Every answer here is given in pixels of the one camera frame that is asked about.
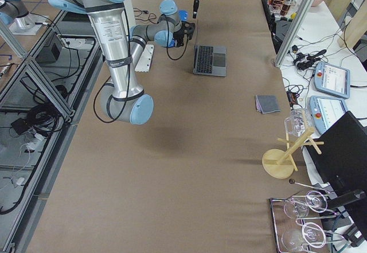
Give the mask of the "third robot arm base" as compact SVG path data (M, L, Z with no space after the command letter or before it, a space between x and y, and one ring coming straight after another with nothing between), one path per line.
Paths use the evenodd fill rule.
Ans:
M35 36L41 25L22 0L1 0L1 21L14 35Z

